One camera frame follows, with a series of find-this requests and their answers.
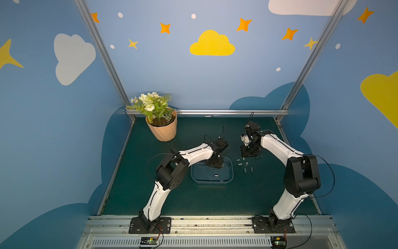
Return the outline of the teal plastic storage box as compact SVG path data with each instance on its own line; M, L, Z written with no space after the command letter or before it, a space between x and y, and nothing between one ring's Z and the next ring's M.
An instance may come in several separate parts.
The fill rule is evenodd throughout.
M232 161L224 157L221 168L210 167L204 161L194 164L191 178L200 185L226 185L234 178Z

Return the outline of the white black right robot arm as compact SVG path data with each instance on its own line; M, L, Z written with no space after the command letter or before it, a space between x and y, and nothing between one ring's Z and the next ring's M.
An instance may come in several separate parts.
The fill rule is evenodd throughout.
M271 152L286 167L284 174L285 190L271 209L268 222L272 225L287 223L299 205L321 187L318 161L314 155L306 155L282 141L271 130L260 130L252 121L245 125L241 135L244 158L257 157L261 148Z

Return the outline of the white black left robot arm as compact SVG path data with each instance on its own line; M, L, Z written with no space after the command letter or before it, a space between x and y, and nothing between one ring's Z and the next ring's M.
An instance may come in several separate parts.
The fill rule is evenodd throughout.
M169 193L181 184L190 166L203 161L210 167L221 168L223 164L222 153L227 147L228 142L219 137L213 142L204 142L192 149L173 150L166 154L156 169L151 196L139 212L139 218L142 222L150 224L160 217Z

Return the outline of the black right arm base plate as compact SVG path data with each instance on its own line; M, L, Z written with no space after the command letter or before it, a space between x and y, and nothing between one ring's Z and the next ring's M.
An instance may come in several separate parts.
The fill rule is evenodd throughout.
M252 219L252 226L255 233L295 233L292 219L279 220L277 217L256 215Z

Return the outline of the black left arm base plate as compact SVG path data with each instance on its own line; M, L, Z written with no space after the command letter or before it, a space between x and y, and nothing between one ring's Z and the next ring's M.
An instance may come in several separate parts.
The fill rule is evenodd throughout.
M155 234L161 231L163 234L171 232L171 217L160 217L149 222L144 216L134 217L130 221L129 234Z

